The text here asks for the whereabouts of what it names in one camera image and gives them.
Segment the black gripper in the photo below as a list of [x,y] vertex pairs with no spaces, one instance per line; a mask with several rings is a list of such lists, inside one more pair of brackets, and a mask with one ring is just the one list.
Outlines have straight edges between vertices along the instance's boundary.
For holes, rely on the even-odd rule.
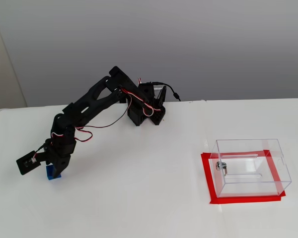
[[53,163],[46,161],[46,165],[54,166],[53,178],[56,179],[70,162],[71,154],[74,152],[76,140],[47,139],[44,147],[46,159],[56,159]]

